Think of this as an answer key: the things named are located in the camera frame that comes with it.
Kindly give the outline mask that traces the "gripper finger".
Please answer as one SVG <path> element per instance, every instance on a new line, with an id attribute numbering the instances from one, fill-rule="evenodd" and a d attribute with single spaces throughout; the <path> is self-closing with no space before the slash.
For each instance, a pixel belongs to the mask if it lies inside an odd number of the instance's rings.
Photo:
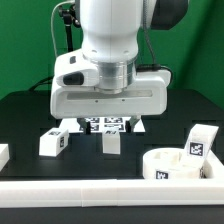
<path id="1" fill-rule="evenodd" d="M 131 133 L 134 130 L 135 125 L 141 119 L 140 116 L 132 116 L 129 120 L 125 123 L 125 130 L 127 133 Z"/>
<path id="2" fill-rule="evenodd" d="M 85 119 L 85 134 L 90 135 L 91 134 L 91 122 L 88 119 Z"/>

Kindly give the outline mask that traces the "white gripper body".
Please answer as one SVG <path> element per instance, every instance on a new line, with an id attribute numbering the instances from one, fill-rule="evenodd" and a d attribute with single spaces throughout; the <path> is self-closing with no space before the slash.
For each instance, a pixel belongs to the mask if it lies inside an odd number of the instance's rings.
<path id="1" fill-rule="evenodd" d="M 170 81 L 167 70 L 138 72 L 134 82 L 118 94 L 53 81 L 50 112 L 57 119 L 160 115 L 167 107 Z"/>

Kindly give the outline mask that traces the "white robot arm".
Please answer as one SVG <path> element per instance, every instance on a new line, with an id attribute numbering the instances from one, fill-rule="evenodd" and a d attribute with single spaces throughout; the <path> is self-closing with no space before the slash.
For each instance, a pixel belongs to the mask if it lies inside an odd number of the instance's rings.
<path id="1" fill-rule="evenodd" d="M 152 63 L 137 67 L 137 34 L 168 30 L 186 15 L 190 0 L 74 0 L 83 30 L 81 48 L 56 58 L 50 112 L 75 118 L 127 116 L 128 132 L 143 115 L 167 107 L 172 73 Z"/>

